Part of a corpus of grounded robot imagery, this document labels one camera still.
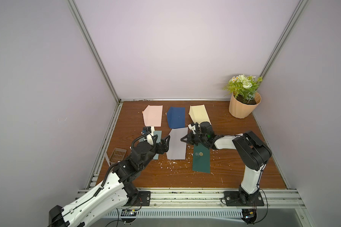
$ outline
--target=green leaves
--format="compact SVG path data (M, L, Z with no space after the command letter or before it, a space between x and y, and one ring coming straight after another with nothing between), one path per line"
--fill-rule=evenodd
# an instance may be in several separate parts
M229 80L228 84L223 89L228 90L229 93L233 93L235 98L239 94L242 95L243 103L248 103L250 100L255 98L255 93L259 88L261 81L263 81L262 77L258 77L255 80L255 77L252 75L246 77L244 74L242 74ZM243 83L246 84L248 82L252 84L251 87L250 84L248 84L245 86L247 88L244 88Z

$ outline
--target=white flower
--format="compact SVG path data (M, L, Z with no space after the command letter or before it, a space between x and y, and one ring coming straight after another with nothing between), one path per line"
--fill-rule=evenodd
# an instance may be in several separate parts
M250 79L248 79L244 74L243 75L239 75L239 80L240 80L241 83L250 82Z
M238 76L237 76L237 77L232 77L232 78L229 80L229 83L230 83L230 82L234 83L238 78L239 78Z
M243 83L242 83L242 86L243 86L243 88L245 88L245 89L251 88L252 85L253 85L253 84L250 83L250 82L243 82Z

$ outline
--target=teal paper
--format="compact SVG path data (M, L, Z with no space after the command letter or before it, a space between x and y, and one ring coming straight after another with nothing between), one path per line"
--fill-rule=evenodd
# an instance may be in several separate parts
M193 147L192 170L197 172L210 173L210 149L199 143Z

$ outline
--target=gray paper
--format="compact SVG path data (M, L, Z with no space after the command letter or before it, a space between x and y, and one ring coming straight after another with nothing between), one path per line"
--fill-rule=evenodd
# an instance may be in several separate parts
M166 153L168 159L185 159L186 158L186 143L181 141L181 138L187 135L188 128L172 129L169 133L169 150Z

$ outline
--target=lavender wall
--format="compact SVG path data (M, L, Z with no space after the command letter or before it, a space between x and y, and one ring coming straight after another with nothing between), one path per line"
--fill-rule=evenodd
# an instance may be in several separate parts
M341 226L341 0L310 1L254 111L318 227Z
M76 0L120 98L223 98L259 75L298 0Z
M116 102L63 0L0 0L0 226L85 187Z

